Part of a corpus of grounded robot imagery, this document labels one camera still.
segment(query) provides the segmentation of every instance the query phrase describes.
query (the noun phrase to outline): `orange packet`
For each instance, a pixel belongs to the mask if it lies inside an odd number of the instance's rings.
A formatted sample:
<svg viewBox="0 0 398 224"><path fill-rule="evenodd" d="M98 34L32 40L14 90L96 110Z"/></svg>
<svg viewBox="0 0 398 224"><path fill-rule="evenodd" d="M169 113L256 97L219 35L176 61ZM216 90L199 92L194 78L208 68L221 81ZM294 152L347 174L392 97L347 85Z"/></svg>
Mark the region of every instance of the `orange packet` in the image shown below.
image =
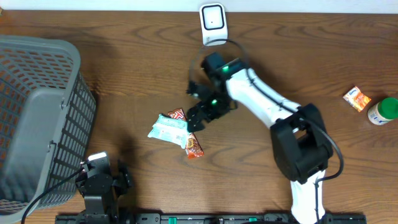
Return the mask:
<svg viewBox="0 0 398 224"><path fill-rule="evenodd" d="M173 119L181 119L183 121L187 120L185 118L185 114L184 114L184 111L182 110L182 108L170 111L170 112L168 112L168 115ZM188 135L187 145L185 146L185 152L188 155L188 159L201 157L205 154L203 152L203 150L201 149L196 136L193 133L190 133Z"/></svg>
<svg viewBox="0 0 398 224"><path fill-rule="evenodd" d="M371 99L361 93L358 87L352 88L348 93L343 96L351 106L353 106L358 112L361 112L365 106L371 101Z"/></svg>

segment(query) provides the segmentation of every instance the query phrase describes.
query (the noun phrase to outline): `jar with green lid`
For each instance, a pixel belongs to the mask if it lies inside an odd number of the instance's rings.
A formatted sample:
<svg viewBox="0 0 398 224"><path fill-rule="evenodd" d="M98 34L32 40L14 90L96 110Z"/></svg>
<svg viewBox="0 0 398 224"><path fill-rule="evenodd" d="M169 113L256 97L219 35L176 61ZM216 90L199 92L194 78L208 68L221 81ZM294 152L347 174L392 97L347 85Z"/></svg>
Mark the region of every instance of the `jar with green lid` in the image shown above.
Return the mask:
<svg viewBox="0 0 398 224"><path fill-rule="evenodd" d="M398 118L398 100L388 97L378 102L369 109L368 118L376 125L383 125Z"/></svg>

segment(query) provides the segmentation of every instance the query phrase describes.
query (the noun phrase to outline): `white device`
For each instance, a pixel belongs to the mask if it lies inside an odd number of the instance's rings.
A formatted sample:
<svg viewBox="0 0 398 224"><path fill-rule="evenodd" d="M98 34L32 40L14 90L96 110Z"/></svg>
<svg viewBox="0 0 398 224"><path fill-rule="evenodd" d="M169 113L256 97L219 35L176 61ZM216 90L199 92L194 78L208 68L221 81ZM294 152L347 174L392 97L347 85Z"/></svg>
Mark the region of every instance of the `white device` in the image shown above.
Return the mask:
<svg viewBox="0 0 398 224"><path fill-rule="evenodd" d="M204 4L200 7L200 24L203 45L215 39L227 39L225 9L220 3ZM225 44L225 41L216 41L207 46Z"/></svg>
<svg viewBox="0 0 398 224"><path fill-rule="evenodd" d="M266 85L256 75L253 69L248 69L248 73L256 86L276 101L283 102L284 106L291 108L294 111L296 111L296 108L300 106L298 103L294 103L284 98L278 92ZM252 111L267 126L267 128L270 128L277 119L285 119L292 114L275 104L257 90L248 79L245 69L233 74L232 77L226 81L226 87L229 96L232 99L239 101ZM300 184L298 181L290 181L293 196L292 214L299 223L314 224L317 222L314 183L317 179L321 179L324 176L325 171L319 171L309 177L305 184ZM325 214L325 209L322 205L322 182L319 183L318 188L318 214L320 219L322 219Z"/></svg>

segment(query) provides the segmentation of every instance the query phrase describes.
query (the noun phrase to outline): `gray plastic basket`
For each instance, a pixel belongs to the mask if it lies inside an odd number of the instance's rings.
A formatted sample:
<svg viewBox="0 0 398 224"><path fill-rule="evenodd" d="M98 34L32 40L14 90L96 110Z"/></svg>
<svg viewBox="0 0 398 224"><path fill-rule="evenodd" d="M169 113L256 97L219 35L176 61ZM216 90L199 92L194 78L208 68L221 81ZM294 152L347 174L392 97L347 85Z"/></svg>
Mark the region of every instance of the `gray plastic basket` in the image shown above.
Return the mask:
<svg viewBox="0 0 398 224"><path fill-rule="evenodd" d="M96 103L79 68L68 42L0 35L0 223L19 221L33 198L80 168ZM75 191L72 179L36 208Z"/></svg>

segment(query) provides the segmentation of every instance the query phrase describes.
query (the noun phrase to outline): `wood grain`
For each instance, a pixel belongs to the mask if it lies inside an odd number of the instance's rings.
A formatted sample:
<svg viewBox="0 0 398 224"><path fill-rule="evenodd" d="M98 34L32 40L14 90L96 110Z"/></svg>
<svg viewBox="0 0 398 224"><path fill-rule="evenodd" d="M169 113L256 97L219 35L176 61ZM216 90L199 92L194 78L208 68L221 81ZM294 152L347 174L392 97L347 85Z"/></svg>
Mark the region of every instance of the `wood grain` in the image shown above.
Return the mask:
<svg viewBox="0 0 398 224"><path fill-rule="evenodd" d="M343 150L343 175L324 184L325 208L397 223L398 122L375 126L342 95L357 85L370 105L397 96L398 17L229 13L228 24L262 79L291 100L316 104ZM290 208L289 181L275 165L269 131L243 106L197 133L202 158L188 160L178 146L147 138L159 113L196 103L185 89L201 46L197 13L5 11L0 34L77 46L84 78L100 96L88 153L108 151L114 165L126 161L136 183L121 205L165 213ZM239 55L234 47L215 50ZM328 173L337 168L334 157ZM27 223L53 223L56 214L83 209L77 195L35 211Z"/></svg>

